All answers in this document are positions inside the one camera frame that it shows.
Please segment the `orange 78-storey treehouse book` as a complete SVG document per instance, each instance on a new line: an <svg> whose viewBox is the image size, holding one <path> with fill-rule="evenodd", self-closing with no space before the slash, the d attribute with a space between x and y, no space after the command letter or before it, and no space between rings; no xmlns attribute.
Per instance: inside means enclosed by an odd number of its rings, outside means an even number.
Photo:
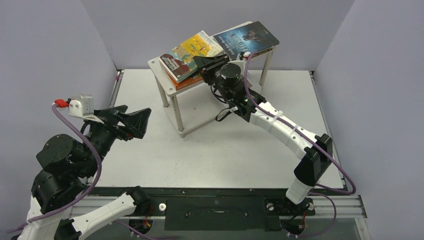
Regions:
<svg viewBox="0 0 424 240"><path fill-rule="evenodd" d="M168 76L168 78L170 79L170 82L173 85L173 87L170 88L171 91L173 90L178 91L188 86L194 85L195 83L203 81L202 76L196 72L181 82L176 82L176 80L169 73L166 73L166 75Z"/></svg>

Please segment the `yellow red paperback book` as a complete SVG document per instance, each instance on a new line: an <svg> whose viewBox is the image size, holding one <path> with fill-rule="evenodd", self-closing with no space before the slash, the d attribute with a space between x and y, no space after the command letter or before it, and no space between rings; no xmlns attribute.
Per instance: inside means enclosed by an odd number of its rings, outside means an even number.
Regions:
<svg viewBox="0 0 424 240"><path fill-rule="evenodd" d="M159 62L162 69L180 83L198 70L194 57L215 57L223 51L211 36L201 30L159 56Z"/></svg>

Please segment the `black blue treehouse book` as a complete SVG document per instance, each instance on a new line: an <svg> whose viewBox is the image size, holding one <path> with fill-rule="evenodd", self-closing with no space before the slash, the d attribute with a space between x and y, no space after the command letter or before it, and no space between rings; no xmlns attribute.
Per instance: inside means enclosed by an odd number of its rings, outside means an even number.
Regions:
<svg viewBox="0 0 424 240"><path fill-rule="evenodd" d="M238 55L239 55L240 52L247 52L247 51L252 52L252 53L255 52L255 54L253 56L253 58L255 58L255 57L258 57L258 56L263 55L265 53L272 52L273 50L274 50L273 46L265 47L265 48L262 48L262 49L259 49L259 50L248 49L246 47L243 47L243 48L237 49L237 50L234 49L233 50L234 54L232 54L232 55L228 54L228 56L229 56L231 61L239 61Z"/></svg>

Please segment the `dark blue paperback book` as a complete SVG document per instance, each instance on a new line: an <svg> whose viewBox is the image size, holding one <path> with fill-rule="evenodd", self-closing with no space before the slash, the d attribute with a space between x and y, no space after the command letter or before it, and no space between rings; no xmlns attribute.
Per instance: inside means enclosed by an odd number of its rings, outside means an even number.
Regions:
<svg viewBox="0 0 424 240"><path fill-rule="evenodd" d="M260 21L223 31L215 34L213 38L223 48L227 56L228 54L234 55L233 50L242 48L259 50L280 44L280 41Z"/></svg>

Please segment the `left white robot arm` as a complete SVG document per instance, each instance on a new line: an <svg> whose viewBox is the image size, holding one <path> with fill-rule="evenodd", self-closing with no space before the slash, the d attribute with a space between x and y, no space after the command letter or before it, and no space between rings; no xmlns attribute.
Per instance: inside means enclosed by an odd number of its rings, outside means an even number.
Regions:
<svg viewBox="0 0 424 240"><path fill-rule="evenodd" d="M102 162L116 140L142 139L150 108L127 113L126 105L84 111L79 103L55 102L54 114L78 135L51 137L36 155L41 171L31 187L30 209L18 240L83 240L113 221L148 213L151 200L140 186L125 188L115 200L79 217L66 210L95 187Z"/></svg>

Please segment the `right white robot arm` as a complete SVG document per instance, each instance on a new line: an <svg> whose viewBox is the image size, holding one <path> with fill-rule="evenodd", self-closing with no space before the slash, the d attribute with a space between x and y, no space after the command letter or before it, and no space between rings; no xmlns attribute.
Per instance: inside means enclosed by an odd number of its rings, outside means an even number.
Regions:
<svg viewBox="0 0 424 240"><path fill-rule="evenodd" d="M247 67L252 53L242 52L237 60L227 55L193 58L204 82L212 94L226 104L231 113L256 125L288 147L300 160L294 169L294 181L282 199L283 209L296 213L309 192L331 164L332 140L325 133L321 136L295 124L277 110L258 92L251 89L247 80Z"/></svg>

